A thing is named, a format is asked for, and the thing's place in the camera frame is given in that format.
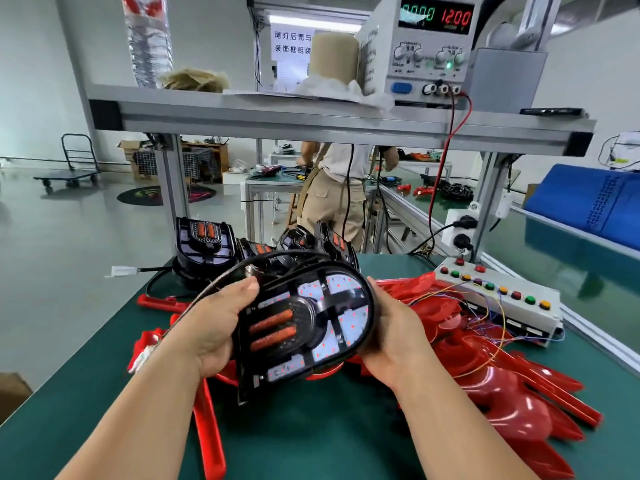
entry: khaki pants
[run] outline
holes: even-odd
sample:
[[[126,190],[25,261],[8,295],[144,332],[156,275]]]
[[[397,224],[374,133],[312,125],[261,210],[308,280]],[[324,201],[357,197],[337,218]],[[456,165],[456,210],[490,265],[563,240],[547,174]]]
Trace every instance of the khaki pants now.
[[[351,206],[344,227],[345,240],[349,241],[356,251],[362,245],[362,225],[364,224],[364,204],[367,199],[361,181],[351,179]],[[311,181],[307,198],[302,207],[302,215],[298,224],[313,232],[316,222],[325,221],[336,233],[342,234],[342,224],[348,202],[347,185],[329,177],[320,170]]]

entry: blue power button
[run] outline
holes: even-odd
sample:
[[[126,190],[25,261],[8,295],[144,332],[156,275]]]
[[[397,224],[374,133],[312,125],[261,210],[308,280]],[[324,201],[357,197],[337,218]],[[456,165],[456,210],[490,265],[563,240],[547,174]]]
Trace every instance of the blue power button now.
[[[391,85],[391,92],[398,94],[409,94],[413,89],[413,86],[408,82],[394,82]]]

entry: digital display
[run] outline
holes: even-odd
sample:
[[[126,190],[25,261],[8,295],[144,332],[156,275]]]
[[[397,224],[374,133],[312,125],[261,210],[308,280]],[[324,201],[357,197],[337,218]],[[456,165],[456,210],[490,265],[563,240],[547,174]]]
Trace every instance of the digital display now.
[[[444,0],[402,0],[398,27],[468,35],[474,6]]]

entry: ceiling light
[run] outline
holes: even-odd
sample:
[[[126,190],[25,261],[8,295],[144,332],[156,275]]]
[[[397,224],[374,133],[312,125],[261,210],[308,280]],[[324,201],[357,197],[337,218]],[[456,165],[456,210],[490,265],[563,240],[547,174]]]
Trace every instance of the ceiling light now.
[[[572,29],[573,26],[566,23],[554,23],[553,27],[551,27],[551,35],[560,35]]]
[[[311,29],[329,30],[332,32],[356,33],[360,26],[354,23],[327,22],[325,20],[312,20],[310,18],[293,18],[290,16],[269,15],[270,23],[293,25],[295,27],[309,27]]]

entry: left hand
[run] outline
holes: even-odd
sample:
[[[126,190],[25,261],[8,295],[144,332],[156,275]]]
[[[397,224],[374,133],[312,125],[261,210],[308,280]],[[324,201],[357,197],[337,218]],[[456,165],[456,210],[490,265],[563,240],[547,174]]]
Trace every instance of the left hand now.
[[[202,298],[158,346],[156,353],[174,353],[192,358],[200,377],[215,376],[229,362],[238,313],[258,295],[255,277],[233,283]]]

